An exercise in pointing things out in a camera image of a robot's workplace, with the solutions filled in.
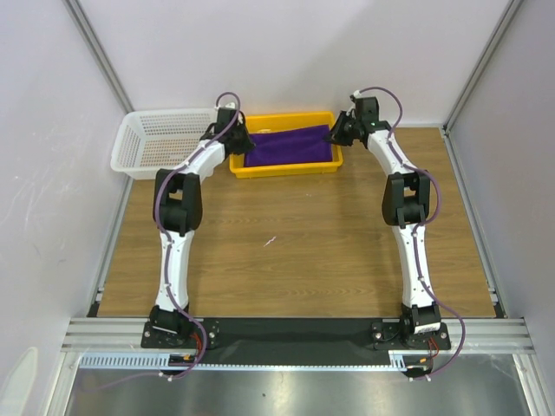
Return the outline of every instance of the purple cloth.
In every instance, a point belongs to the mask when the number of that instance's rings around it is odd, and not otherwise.
[[[331,144],[323,141],[329,132],[329,126],[314,126],[251,134],[257,146],[245,155],[245,167],[331,162]]]

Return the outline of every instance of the cable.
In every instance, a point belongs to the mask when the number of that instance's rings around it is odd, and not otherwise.
[[[433,360],[440,354],[440,347],[437,345],[434,338],[430,338],[428,340],[428,345],[430,346],[430,359]],[[432,347],[435,348],[435,354],[432,354]]]
[[[125,383],[127,381],[130,380],[134,380],[134,379],[138,379],[140,377],[147,377],[147,376],[158,376],[158,377],[166,377],[166,379],[168,381],[172,381],[172,380],[179,380],[182,379],[183,377],[185,377],[187,374],[189,374],[189,372],[191,372],[191,370],[193,370],[193,368],[195,368],[195,366],[197,364],[199,364],[199,362],[202,360],[202,357],[204,356],[205,352],[206,352],[206,345],[207,345],[207,340],[208,337],[206,335],[206,331],[204,329],[204,327],[202,326],[202,324],[197,321],[193,316],[189,315],[183,308],[181,308],[181,306],[177,303],[177,301],[175,300],[175,297],[173,296],[173,293],[171,291],[171,284],[169,282],[169,274],[168,274],[168,266],[169,266],[169,259],[170,259],[170,253],[171,253],[171,249],[172,249],[172,243],[173,240],[171,239],[170,233],[164,228],[164,226],[162,225],[161,221],[160,221],[160,202],[162,200],[162,194],[164,193],[164,191],[167,188],[167,184],[169,183],[169,181],[179,172],[183,171],[184,169],[187,169],[187,167],[189,167],[191,165],[191,163],[193,163],[210,145],[212,145],[213,143],[217,142],[219,139],[222,138],[222,136],[224,134],[227,133],[227,131],[232,128],[232,126],[235,124],[235,122],[238,120],[239,117],[239,111],[241,109],[241,100],[239,99],[238,95],[236,95],[233,92],[227,91],[224,92],[222,94],[220,94],[218,96],[218,98],[216,99],[216,107],[219,106],[219,102],[221,101],[222,98],[224,98],[225,96],[230,95],[232,96],[237,104],[237,111],[235,112],[235,114],[233,115],[232,119],[230,120],[229,124],[227,126],[224,127],[224,129],[219,132],[218,134],[216,134],[213,138],[211,138],[210,140],[208,140],[207,143],[205,143],[200,149],[198,149],[196,152],[194,152],[193,154],[191,154],[187,159],[185,159],[185,161],[183,163],[181,163],[180,165],[178,165],[175,169],[173,169],[170,173],[168,173],[168,175],[166,176],[166,178],[164,179],[164,181],[162,182],[162,185],[160,186],[160,189],[158,191],[158,194],[156,195],[156,202],[154,204],[154,221],[158,227],[158,229],[160,230],[160,232],[163,232],[166,237],[167,237],[167,241],[168,241],[168,245],[167,245],[167,250],[166,250],[166,258],[164,261],[164,283],[166,284],[166,292],[167,295],[170,299],[170,302],[172,303],[172,305],[175,307],[176,310],[178,310],[180,312],[180,314],[182,314],[185,318],[187,318],[189,320],[189,322],[194,323],[200,330],[200,333],[202,334],[202,340],[199,339],[200,341],[200,349],[199,352],[196,354],[195,360],[194,362],[185,370],[183,370],[181,373],[176,374],[176,375],[170,375],[170,376],[166,376],[165,374],[163,374],[162,372],[158,372],[158,373],[154,373],[154,372],[143,372],[143,373],[138,373],[138,374],[132,374],[129,375],[128,377],[124,377],[122,379],[116,380],[116,381],[112,381],[111,383],[108,384],[104,384],[102,386],[96,387],[96,388],[92,388],[92,389],[83,389],[83,391],[85,393],[94,393],[94,392],[99,392],[101,390],[105,390],[108,388],[112,388],[112,387],[116,387],[119,386],[122,383]]]
[[[451,366],[453,364],[453,362],[459,356],[460,351],[462,351],[462,347],[464,346],[465,339],[467,338],[467,326],[465,325],[465,322],[463,321],[462,316],[460,316],[459,313],[457,313],[454,309],[448,307],[445,303],[440,301],[437,298],[437,296],[434,294],[434,292],[432,292],[431,288],[424,283],[424,274],[422,273],[422,267],[421,267],[421,264],[420,264],[420,256],[419,256],[419,253],[418,253],[418,234],[417,234],[418,228],[423,226],[423,225],[430,224],[431,222],[435,221],[437,219],[438,215],[440,214],[440,211],[441,211],[441,189],[440,189],[440,185],[438,184],[437,180],[430,174],[430,172],[406,164],[405,161],[402,159],[401,155],[396,151],[395,147],[393,146],[391,136],[393,135],[393,133],[394,133],[395,129],[397,128],[397,126],[399,125],[399,123],[401,122],[401,118],[402,118],[402,114],[403,114],[402,104],[401,104],[401,101],[399,100],[399,98],[397,98],[397,96],[395,94],[393,94],[393,92],[389,91],[387,88],[384,88],[384,87],[368,87],[368,88],[361,89],[358,92],[359,92],[359,94],[362,94],[362,93],[365,93],[367,91],[373,91],[373,90],[383,91],[384,93],[389,94],[391,96],[391,98],[393,98],[395,100],[395,102],[397,103],[397,106],[399,107],[399,117],[397,118],[397,120],[395,121],[395,123],[391,127],[391,130],[389,130],[389,133],[388,133],[389,149],[391,149],[395,158],[401,164],[401,167],[406,167],[407,169],[409,169],[413,172],[418,172],[418,173],[421,173],[423,175],[426,175],[430,179],[430,182],[432,182],[432,184],[434,185],[435,194],[437,195],[437,205],[435,207],[434,214],[432,214],[432,216],[430,218],[425,219],[421,223],[417,224],[413,229],[412,235],[413,235],[413,246],[415,247],[415,261],[416,261],[416,270],[418,271],[418,280],[420,281],[424,290],[426,290],[426,293],[428,294],[428,296],[430,296],[432,298],[432,300],[437,305],[441,306],[447,312],[450,312],[452,315],[454,315],[460,322],[460,342],[459,342],[459,345],[458,345],[457,349],[455,350],[455,352],[451,356],[451,358],[443,365],[443,367],[440,367],[440,368],[436,369],[435,371],[433,371],[432,373],[430,373],[430,375],[438,374],[438,373],[443,372],[446,368],[448,368],[449,366]],[[427,376],[417,378],[417,380],[427,380],[427,379],[428,379]]]

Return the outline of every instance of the white wall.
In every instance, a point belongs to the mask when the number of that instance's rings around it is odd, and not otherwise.
[[[138,109],[211,106],[231,89],[252,114],[337,111],[374,84],[411,124],[445,121],[506,3],[82,0]]]
[[[38,347],[35,416],[121,195],[109,153],[123,112],[60,0],[0,7],[0,386]]]
[[[501,294],[555,392],[555,3],[521,7],[453,136]]]

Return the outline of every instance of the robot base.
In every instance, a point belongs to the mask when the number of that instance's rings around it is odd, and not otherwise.
[[[428,350],[429,341],[434,340],[441,351],[451,349],[451,340],[447,331],[447,324],[441,323],[438,331],[422,334],[403,334],[400,322],[373,322],[370,333],[374,340],[373,348],[377,351]]]
[[[219,332],[218,321],[205,319],[200,321],[200,324],[208,335],[206,348],[215,348]],[[149,349],[195,349],[196,341],[192,338],[193,334],[202,339],[200,329],[177,310],[168,312],[154,306],[143,328],[140,346]]]

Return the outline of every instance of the black mounting plate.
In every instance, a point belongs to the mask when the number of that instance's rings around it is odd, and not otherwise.
[[[215,348],[219,332],[218,321],[215,319],[204,319],[200,321],[200,324],[204,327],[207,335],[208,343],[206,349]],[[193,333],[202,339],[200,329],[196,325],[194,325]],[[191,336],[185,337],[174,332],[156,328],[150,320],[145,322],[140,340],[140,346],[149,349],[195,349],[196,345],[196,341]]]
[[[374,339],[373,347],[377,351],[429,349],[428,340],[434,339],[442,351],[451,349],[451,340],[447,331],[447,324],[442,322],[440,330],[423,334],[402,336],[399,322],[372,322],[370,333]]]

